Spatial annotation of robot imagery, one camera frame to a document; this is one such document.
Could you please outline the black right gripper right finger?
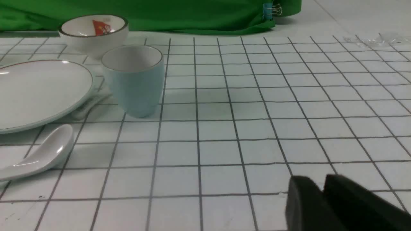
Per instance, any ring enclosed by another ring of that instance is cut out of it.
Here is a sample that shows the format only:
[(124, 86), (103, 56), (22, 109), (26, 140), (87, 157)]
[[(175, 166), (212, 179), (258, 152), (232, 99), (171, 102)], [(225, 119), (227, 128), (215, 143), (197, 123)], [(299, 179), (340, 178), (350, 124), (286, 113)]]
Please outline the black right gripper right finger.
[(350, 231), (411, 229), (410, 214), (343, 175), (326, 176), (323, 197)]

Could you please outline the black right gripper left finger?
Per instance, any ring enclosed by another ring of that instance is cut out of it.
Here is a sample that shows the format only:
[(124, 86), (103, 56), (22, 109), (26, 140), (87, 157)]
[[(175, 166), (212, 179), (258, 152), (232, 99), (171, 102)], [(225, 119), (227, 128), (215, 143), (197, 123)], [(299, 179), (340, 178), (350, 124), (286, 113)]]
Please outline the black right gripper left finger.
[(286, 200), (288, 231), (340, 231), (341, 223), (324, 200), (322, 191), (305, 176), (292, 176)]

